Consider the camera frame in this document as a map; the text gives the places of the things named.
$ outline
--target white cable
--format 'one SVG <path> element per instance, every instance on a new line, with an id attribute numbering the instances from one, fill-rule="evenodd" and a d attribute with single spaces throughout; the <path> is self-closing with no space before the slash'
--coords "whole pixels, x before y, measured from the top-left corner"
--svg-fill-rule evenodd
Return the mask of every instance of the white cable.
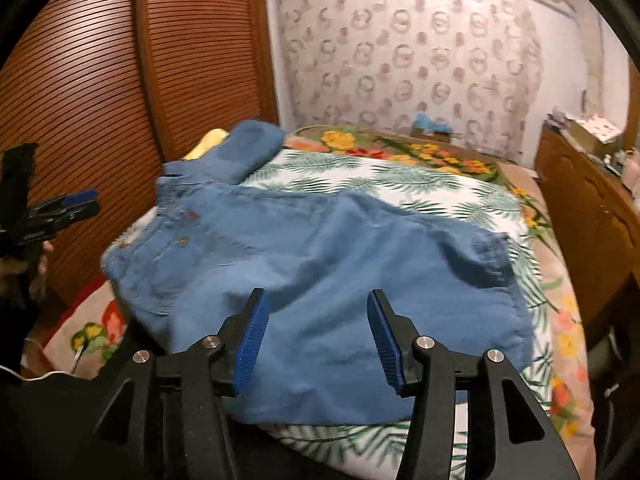
<path id="1" fill-rule="evenodd" d="M 75 376 L 73 374 L 70 374 L 69 372 L 63 372 L 62 370 L 54 370 L 52 372 L 47 372 L 46 374 L 44 374 L 44 375 L 42 375 L 40 377 L 34 377 L 34 378 L 31 378 L 31 379 L 27 379 L 26 377 L 22 377 L 20 374 L 14 372 L 13 370 L 11 370 L 11 368 L 7 368 L 6 366 L 0 365 L 0 370 L 4 370 L 5 372 L 9 372 L 15 378 L 20 379 L 21 381 L 26 381 L 28 383 L 30 383 L 31 381 L 39 381 L 39 380 L 42 380 L 42 379 L 46 379 L 47 377 L 55 375 L 55 374 L 65 374 L 65 375 L 68 375 L 69 377 L 78 378 L 77 376 Z"/>

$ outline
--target black cable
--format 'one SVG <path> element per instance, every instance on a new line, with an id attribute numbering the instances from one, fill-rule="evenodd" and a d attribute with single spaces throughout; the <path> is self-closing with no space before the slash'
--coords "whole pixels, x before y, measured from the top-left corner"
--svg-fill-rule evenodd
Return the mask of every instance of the black cable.
<path id="1" fill-rule="evenodd" d="M 634 428 L 629 433 L 628 438 L 624 441 L 618 454 L 613 457 L 609 466 L 598 476 L 597 480 L 614 480 L 620 473 L 622 467 L 632 457 L 634 451 L 640 446 L 640 418 L 636 420 Z"/>
<path id="2" fill-rule="evenodd" d="M 604 468 L 609 461 L 609 448 L 611 447 L 611 435 L 613 434 L 613 419 L 614 419 L 614 409 L 613 402 L 611 400 L 608 401 L 609 405 L 609 420 L 607 421 L 607 433 L 604 438 L 604 445 L 602 446 L 602 452 L 600 453 L 600 461 L 598 462 L 598 472 L 596 477 L 599 478 Z"/>

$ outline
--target black clamp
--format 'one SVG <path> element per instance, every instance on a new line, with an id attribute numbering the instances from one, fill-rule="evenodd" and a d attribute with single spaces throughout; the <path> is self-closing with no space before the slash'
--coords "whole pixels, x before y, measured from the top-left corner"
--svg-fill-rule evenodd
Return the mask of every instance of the black clamp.
<path id="1" fill-rule="evenodd" d="M 271 305 L 261 288 L 217 335 L 156 358 L 136 352 L 100 409 L 95 436 L 123 444 L 155 478 L 238 478 L 221 396 L 247 386 Z"/>
<path id="2" fill-rule="evenodd" d="M 465 480 L 578 480 L 558 432 L 501 351 L 449 351 L 395 314 L 382 290 L 369 295 L 367 317 L 388 384 L 415 397 L 397 480 L 449 479 L 457 390 L 468 392 Z"/>

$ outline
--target leaf pattern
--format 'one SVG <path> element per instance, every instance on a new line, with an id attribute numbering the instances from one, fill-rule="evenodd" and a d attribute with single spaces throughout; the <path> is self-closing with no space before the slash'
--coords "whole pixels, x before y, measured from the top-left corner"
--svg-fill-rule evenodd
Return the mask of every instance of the leaf pattern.
<path id="1" fill-rule="evenodd" d="M 478 202 L 456 204 L 452 209 L 452 216 L 453 218 L 472 222 L 485 229 L 491 230 L 495 228 L 495 220 L 491 213 L 485 210 L 481 203 Z"/>
<path id="2" fill-rule="evenodd" d="M 287 186 L 288 191 L 305 191 L 308 193 L 323 193 L 332 189 L 332 184 L 322 178 L 300 178 L 293 180 Z"/>
<path id="3" fill-rule="evenodd" d="M 395 164 L 387 160 L 331 153 L 282 150 L 268 168 L 244 185 L 263 189 L 335 192 L 355 189 L 392 205 L 420 214 L 435 214 L 475 223 L 508 235 L 508 256 L 534 325 L 532 365 L 522 372 L 536 399 L 551 406 L 552 344 L 548 326 L 549 303 L 542 290 L 540 266 L 529 245 L 529 231 L 518 202 L 495 184 L 457 174 Z M 404 451 L 409 421 L 372 426 L 265 427 L 286 446 L 318 462 L 348 468 L 350 460 L 365 459 L 395 476 Z M 456 412 L 450 478 L 465 473 L 466 431 Z"/>
<path id="4" fill-rule="evenodd" d="M 377 171 L 373 183 L 405 192 L 429 192 L 437 189 L 458 190 L 462 183 L 457 175 L 412 166 L 388 167 Z"/>
<path id="5" fill-rule="evenodd" d="M 335 187 L 335 190 L 343 189 L 355 189 L 357 191 L 361 191 L 373 196 L 378 195 L 378 188 L 373 183 L 373 181 L 371 179 L 362 178 L 360 176 L 347 178 L 346 180 L 339 182 Z"/>
<path id="6" fill-rule="evenodd" d="M 438 202 L 431 202 L 430 200 L 404 202 L 400 205 L 400 207 L 425 215 L 444 215 L 447 211 Z"/>
<path id="7" fill-rule="evenodd" d="M 333 155 L 332 153 L 297 152 L 285 156 L 280 165 L 283 170 L 298 173 L 324 173 L 331 170 L 355 170 L 361 165 L 356 156 Z"/>
<path id="8" fill-rule="evenodd" d="M 273 162 L 267 162 L 261 168 L 255 170 L 249 177 L 245 180 L 248 184 L 254 184 L 255 182 L 260 182 L 261 180 L 267 180 L 277 176 L 280 171 L 280 166 L 278 164 L 274 164 Z"/>

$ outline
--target curtain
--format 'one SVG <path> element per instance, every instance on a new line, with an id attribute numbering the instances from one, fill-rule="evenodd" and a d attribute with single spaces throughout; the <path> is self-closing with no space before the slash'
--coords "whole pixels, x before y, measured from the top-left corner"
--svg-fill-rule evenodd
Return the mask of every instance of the curtain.
<path id="1" fill-rule="evenodd" d="M 518 161 L 542 77 L 527 0 L 278 0 L 296 123 L 454 142 Z"/>

